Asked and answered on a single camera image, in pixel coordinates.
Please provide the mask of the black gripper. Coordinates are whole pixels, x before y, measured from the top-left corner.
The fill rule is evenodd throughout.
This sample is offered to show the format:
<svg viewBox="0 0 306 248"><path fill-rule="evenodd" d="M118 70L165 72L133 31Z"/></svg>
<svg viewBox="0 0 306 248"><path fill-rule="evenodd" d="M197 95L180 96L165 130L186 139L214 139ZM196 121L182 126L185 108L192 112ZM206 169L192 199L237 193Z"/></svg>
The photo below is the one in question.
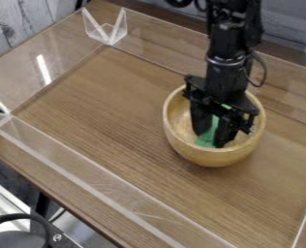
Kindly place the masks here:
<svg viewBox="0 0 306 248"><path fill-rule="evenodd" d="M225 107L233 115L220 118L214 145L222 148L237 137L238 132L250 133L261 110L246 96L253 59L241 57L236 61L210 59L206 77L186 75L184 96L192 103L193 128L198 136L212 128L212 109Z"/></svg>

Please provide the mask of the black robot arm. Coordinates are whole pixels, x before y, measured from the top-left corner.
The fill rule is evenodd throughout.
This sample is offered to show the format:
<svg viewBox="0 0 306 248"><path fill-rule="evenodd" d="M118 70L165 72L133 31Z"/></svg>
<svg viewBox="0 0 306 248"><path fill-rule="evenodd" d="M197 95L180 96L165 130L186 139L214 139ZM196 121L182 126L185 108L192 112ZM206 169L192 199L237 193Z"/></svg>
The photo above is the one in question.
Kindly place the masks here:
<svg viewBox="0 0 306 248"><path fill-rule="evenodd" d="M206 0L206 76L186 76L184 96L192 103L194 132L210 132L216 148L252 132L261 113L246 94L253 63L261 60L254 50L264 33L261 6L261 0Z"/></svg>

